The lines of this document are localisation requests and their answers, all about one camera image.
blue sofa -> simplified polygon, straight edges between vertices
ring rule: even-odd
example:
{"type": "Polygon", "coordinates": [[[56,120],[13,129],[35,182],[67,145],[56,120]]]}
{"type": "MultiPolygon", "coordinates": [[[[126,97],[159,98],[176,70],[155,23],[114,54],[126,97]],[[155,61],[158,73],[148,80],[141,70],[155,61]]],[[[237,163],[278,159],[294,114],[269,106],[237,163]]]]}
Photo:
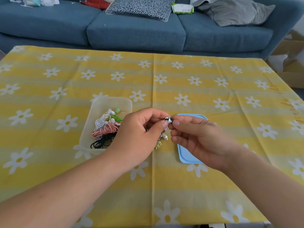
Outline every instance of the blue sofa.
{"type": "Polygon", "coordinates": [[[162,22],[107,15],[78,1],[60,0],[60,5],[53,7],[29,8],[0,0],[0,49],[8,53],[16,45],[36,45],[266,59],[304,13],[300,1],[254,0],[276,5],[267,22],[219,27],[199,11],[172,13],[168,22],[162,22]]]}

gray pillow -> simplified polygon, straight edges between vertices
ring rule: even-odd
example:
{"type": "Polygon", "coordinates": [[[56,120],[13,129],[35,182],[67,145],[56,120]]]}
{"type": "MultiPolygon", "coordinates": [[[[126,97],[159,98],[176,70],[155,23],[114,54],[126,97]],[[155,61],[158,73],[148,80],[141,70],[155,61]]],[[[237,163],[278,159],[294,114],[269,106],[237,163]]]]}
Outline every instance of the gray pillow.
{"type": "Polygon", "coordinates": [[[252,0],[218,0],[198,7],[218,26],[260,25],[274,10],[275,5],[265,6],[252,0]]]}
{"type": "Polygon", "coordinates": [[[106,14],[134,15],[167,22],[175,0],[115,0],[106,14]]]}

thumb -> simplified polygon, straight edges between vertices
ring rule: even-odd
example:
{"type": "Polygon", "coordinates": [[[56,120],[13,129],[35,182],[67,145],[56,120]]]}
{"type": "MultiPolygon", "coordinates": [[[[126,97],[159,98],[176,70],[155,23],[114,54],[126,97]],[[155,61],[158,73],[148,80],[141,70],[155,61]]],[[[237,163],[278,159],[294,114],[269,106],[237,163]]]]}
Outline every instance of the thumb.
{"type": "Polygon", "coordinates": [[[206,124],[192,124],[190,122],[181,122],[178,120],[174,120],[172,122],[172,125],[175,129],[179,130],[180,132],[192,134],[195,136],[202,136],[205,133],[208,126],[206,124]]]}
{"type": "Polygon", "coordinates": [[[155,140],[159,138],[161,133],[167,128],[168,126],[168,121],[162,120],[159,122],[156,122],[147,132],[149,136],[155,140]]]}

hand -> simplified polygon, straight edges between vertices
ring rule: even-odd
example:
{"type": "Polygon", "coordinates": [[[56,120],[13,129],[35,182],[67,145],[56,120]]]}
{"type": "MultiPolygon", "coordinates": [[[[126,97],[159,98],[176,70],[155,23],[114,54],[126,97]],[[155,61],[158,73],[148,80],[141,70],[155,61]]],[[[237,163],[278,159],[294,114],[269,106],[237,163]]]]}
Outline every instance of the hand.
{"type": "Polygon", "coordinates": [[[142,163],[155,148],[161,133],[168,126],[169,115],[155,108],[145,108],[127,114],[107,153],[115,154],[124,171],[142,163]]]}
{"type": "Polygon", "coordinates": [[[244,148],[211,121],[182,115],[172,118],[171,140],[213,169],[224,171],[231,158],[244,148]]]}

red fabric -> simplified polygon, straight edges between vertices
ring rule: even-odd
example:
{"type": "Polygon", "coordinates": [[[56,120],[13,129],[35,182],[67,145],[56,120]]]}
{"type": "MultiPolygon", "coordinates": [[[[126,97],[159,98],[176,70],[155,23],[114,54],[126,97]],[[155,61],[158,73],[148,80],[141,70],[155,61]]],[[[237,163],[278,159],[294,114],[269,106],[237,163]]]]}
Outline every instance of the red fabric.
{"type": "Polygon", "coordinates": [[[81,4],[90,6],[90,7],[94,7],[97,9],[107,9],[110,5],[110,3],[104,1],[104,0],[87,0],[87,1],[80,1],[81,4]]]}

